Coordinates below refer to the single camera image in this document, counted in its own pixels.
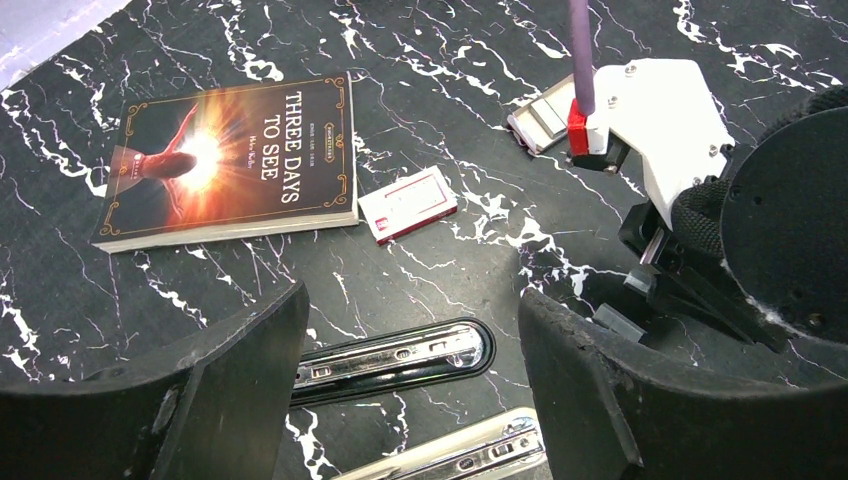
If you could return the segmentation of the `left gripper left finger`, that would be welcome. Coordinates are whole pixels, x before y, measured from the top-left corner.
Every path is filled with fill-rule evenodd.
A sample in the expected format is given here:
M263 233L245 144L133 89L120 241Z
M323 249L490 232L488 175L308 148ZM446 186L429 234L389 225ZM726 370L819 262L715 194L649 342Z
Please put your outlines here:
M297 282L79 381L1 391L5 479L269 479L310 301Z

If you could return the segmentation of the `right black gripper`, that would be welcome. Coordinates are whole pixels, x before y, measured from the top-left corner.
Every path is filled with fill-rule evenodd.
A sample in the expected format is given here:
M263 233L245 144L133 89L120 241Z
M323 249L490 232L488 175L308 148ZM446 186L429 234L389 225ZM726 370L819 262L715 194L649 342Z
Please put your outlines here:
M774 352L788 346L789 334L746 301L720 261L684 246L651 202L629 210L619 240L656 274L646 303L659 313L694 319L745 344Z

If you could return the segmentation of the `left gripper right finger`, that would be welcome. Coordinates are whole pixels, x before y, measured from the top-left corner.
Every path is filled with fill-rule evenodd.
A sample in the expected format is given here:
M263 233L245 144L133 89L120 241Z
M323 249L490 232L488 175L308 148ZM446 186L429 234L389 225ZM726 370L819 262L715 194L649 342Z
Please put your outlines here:
M793 388L674 360L537 290L517 321L556 479L843 479L847 386Z

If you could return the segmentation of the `beige stapler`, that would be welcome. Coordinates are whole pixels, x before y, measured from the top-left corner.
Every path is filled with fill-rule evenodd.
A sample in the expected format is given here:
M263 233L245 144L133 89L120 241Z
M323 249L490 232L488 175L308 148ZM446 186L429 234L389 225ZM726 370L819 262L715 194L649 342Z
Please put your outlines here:
M517 407L339 477L505 479L546 461L536 410Z

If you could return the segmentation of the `black stapler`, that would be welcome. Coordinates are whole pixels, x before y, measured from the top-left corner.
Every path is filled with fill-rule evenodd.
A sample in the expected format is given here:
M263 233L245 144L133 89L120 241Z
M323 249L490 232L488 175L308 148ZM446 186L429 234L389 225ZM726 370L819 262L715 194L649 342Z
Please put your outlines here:
M483 322L459 317L321 348L298 365L290 407L308 408L480 375L497 352Z

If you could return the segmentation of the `cardboard staple tray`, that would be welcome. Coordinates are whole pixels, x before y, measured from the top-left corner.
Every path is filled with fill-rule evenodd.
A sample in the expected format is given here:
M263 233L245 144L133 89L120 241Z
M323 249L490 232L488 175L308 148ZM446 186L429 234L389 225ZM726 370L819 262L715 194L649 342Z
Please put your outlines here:
M507 117L508 127L528 153L537 156L567 137L575 99L574 75L568 75Z

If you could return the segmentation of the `red white staple box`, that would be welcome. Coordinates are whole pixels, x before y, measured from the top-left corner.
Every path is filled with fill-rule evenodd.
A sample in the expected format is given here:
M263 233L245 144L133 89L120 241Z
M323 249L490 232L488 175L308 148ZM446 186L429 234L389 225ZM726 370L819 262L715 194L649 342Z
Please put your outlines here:
M437 166L425 168L358 200L378 245L455 213L456 195Z

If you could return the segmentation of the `staple strip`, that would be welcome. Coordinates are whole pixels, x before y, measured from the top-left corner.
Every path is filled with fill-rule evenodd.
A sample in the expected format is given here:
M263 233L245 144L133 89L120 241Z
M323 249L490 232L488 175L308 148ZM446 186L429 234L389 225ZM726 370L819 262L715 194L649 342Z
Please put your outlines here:
M633 268L625 277L624 285L633 292L648 297L656 286L656 274L642 267Z
M635 343L646 334L645 329L607 303L596 309L592 322Z

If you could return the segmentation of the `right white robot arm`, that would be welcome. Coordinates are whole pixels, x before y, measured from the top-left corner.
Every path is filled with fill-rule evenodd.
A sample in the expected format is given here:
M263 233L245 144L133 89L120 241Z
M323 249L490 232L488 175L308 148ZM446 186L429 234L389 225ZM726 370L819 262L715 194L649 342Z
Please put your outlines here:
M664 220L645 202L619 237L640 258L627 286L663 314L781 351L847 341L847 89L812 94Z

